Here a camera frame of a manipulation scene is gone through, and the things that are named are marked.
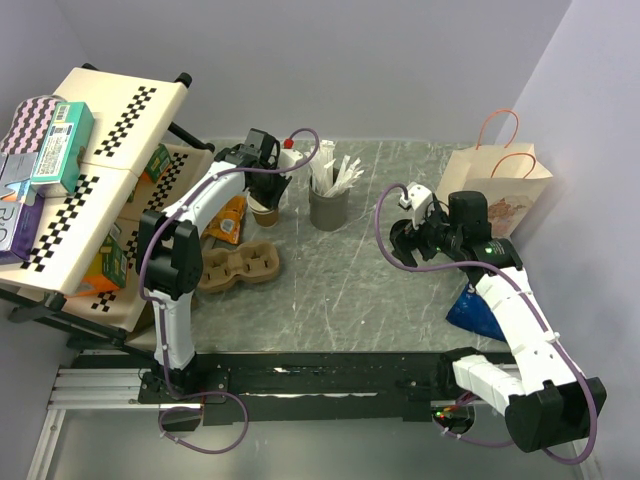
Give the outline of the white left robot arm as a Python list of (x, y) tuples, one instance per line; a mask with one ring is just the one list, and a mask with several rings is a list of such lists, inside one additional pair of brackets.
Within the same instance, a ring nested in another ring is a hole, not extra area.
[(191, 399), (198, 378), (186, 369), (195, 356), (192, 294), (203, 273), (200, 236), (235, 196), (247, 191), (273, 210), (290, 179), (278, 168), (280, 142), (257, 129), (244, 142), (218, 152), (206, 173), (173, 204), (147, 210), (139, 221), (136, 272), (140, 296), (154, 309), (158, 340), (154, 357), (170, 369), (162, 390), (177, 402)]

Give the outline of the paper coffee cup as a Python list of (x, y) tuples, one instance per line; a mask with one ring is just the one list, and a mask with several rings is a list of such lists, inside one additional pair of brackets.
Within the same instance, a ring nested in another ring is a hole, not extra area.
[(270, 209), (259, 203), (251, 195), (247, 196), (248, 208), (251, 211), (254, 220), (262, 228), (271, 228), (275, 226), (279, 220), (278, 208)]

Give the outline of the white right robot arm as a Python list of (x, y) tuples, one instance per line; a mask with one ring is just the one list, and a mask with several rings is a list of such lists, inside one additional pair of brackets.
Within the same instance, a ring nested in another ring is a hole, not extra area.
[(401, 185), (400, 207), (410, 218), (397, 221), (384, 257), (408, 272), (427, 272), (415, 257), (449, 258), (447, 268), (465, 273), (483, 307), (495, 319), (519, 374), (513, 376), (473, 348), (442, 355), (438, 390), (448, 398), (477, 397), (501, 414), (512, 442), (523, 452), (584, 439), (575, 463), (594, 447), (598, 416), (607, 392), (570, 358), (537, 303), (523, 262), (510, 240), (492, 234), (486, 197), (458, 191), (441, 202), (426, 187)]

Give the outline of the black coffee cup lid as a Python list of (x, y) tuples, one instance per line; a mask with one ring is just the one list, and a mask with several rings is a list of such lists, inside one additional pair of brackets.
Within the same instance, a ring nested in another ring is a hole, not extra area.
[(419, 246), (419, 235), (410, 219), (402, 219), (393, 224), (389, 233), (392, 255), (403, 265), (416, 267), (414, 251)]

